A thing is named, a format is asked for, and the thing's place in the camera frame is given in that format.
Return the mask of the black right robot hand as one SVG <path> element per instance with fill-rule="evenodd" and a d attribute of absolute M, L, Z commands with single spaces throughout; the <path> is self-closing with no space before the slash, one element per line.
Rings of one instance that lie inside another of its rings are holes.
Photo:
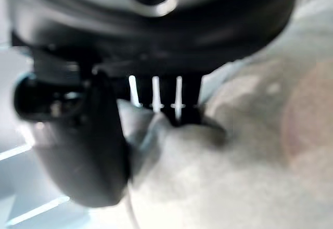
<path fill-rule="evenodd" d="M 11 45 L 33 61 L 12 104 L 59 189 L 89 208 L 114 206 L 133 175 L 118 99 L 137 79 L 150 108 L 197 124 L 201 79 L 272 42 L 297 0 L 5 0 Z"/>

